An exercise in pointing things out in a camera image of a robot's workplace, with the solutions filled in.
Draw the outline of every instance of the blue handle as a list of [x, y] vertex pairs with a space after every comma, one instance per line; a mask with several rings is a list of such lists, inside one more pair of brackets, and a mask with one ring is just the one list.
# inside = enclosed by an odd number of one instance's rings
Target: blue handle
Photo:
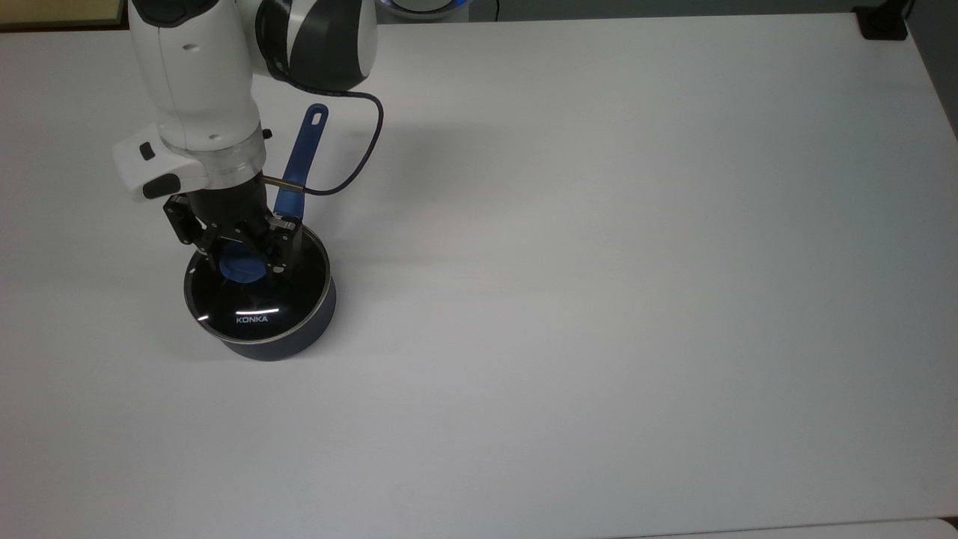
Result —
[[[300, 132], [293, 144], [293, 151], [289, 155], [289, 161], [286, 162], [284, 180], [297, 185], [306, 185], [309, 167], [312, 166], [312, 159], [319, 148], [319, 138], [323, 136], [323, 129], [326, 127], [329, 116], [330, 110], [319, 103], [311, 105], [306, 110]], [[306, 195], [302, 193], [280, 189], [279, 194], [276, 195], [276, 203], [273, 204], [273, 213], [302, 219], [305, 200]]]
[[[298, 185], [306, 185], [312, 158], [319, 148], [319, 137], [323, 136], [326, 119], [330, 110], [325, 105], [315, 104], [306, 111], [300, 132], [293, 143], [293, 151], [286, 162], [283, 179]], [[306, 196], [288, 189], [280, 189], [273, 204], [273, 213], [281, 216], [303, 218]], [[230, 243], [219, 257], [219, 272], [227, 279], [237, 283], [253, 283], [266, 276], [266, 265], [249, 247]]]

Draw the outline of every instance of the white table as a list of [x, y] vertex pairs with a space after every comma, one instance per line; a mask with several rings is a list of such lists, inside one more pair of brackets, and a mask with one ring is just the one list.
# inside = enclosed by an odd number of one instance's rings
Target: white table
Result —
[[[958, 513], [958, 145], [850, 14], [380, 29], [282, 363], [181, 297], [125, 33], [0, 35], [11, 537], [585, 538]], [[257, 79], [279, 175], [310, 96]], [[312, 182], [365, 147], [330, 101]]]

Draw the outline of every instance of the black object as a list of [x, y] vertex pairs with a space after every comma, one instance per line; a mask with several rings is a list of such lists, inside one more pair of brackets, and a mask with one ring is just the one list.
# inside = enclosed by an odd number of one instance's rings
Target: black object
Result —
[[908, 28], [901, 11], [909, 0], [887, 0], [877, 8], [853, 8], [858, 18], [858, 28], [865, 39], [880, 41], [904, 41]]
[[298, 260], [303, 222], [295, 216], [273, 216], [259, 176], [229, 189], [174, 195], [163, 210], [180, 243], [195, 245], [213, 271], [218, 271], [230, 243], [243, 244], [266, 266], [267, 283]]
[[173, 173], [164, 174], [143, 184], [143, 196], [149, 200], [168, 197], [179, 190], [179, 176]]
[[175, 28], [208, 12], [219, 0], [132, 0], [140, 18], [150, 26]]
[[336, 306], [330, 258], [319, 238], [303, 226], [300, 255], [274, 278], [238, 283], [194, 254], [183, 294], [190, 313], [234, 352], [277, 361], [305, 350], [326, 331]]
[[140, 145], [140, 155], [143, 157], [144, 161], [149, 161], [156, 156], [156, 153], [153, 152], [153, 147], [149, 142], [144, 142]]

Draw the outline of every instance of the black cable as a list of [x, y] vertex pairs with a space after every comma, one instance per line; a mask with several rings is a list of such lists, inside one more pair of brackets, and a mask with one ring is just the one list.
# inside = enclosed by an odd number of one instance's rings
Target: black cable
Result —
[[319, 190], [309, 189], [306, 186], [303, 187], [303, 193], [306, 193], [307, 195], [314, 195], [316, 197], [328, 197], [329, 195], [335, 195], [353, 183], [353, 180], [356, 179], [356, 177], [359, 176], [359, 173], [362, 172], [362, 168], [366, 166], [366, 161], [369, 161], [370, 155], [373, 154], [373, 149], [376, 148], [376, 141], [379, 140], [379, 134], [382, 132], [382, 120], [385, 116], [385, 112], [382, 109], [382, 102], [375, 95], [365, 92], [328, 92], [324, 90], [317, 90], [308, 86], [303, 86], [296, 81], [292, 81], [289, 79], [289, 77], [285, 77], [284, 82], [298, 90], [302, 90], [310, 94], [328, 97], [352, 97], [357, 99], [365, 99], [367, 101], [373, 102], [373, 104], [376, 105], [376, 110], [379, 114], [379, 117], [376, 120], [376, 130], [373, 131], [373, 138], [369, 141], [369, 148], [366, 149], [366, 153], [363, 154], [362, 159], [359, 159], [359, 164], [356, 165], [353, 173], [344, 179], [342, 183], [333, 187], [332, 189]]

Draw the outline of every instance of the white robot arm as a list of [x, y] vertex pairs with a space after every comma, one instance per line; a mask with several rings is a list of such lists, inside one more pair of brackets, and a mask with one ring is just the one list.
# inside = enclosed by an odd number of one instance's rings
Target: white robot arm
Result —
[[135, 200], [228, 189], [262, 170], [254, 71], [345, 91], [376, 56], [372, 0], [129, 0], [157, 123], [114, 148]]
[[[274, 361], [303, 350], [332, 317], [329, 257], [303, 225], [302, 205], [269, 210], [265, 183], [328, 195], [369, 158], [382, 104], [349, 90], [369, 76], [376, 55], [373, 0], [129, 0], [128, 13], [157, 122], [113, 154], [133, 198], [166, 199], [177, 238], [195, 246], [187, 306], [204, 330], [246, 357]], [[370, 147], [342, 184], [315, 191], [262, 175], [254, 71], [376, 104]]]

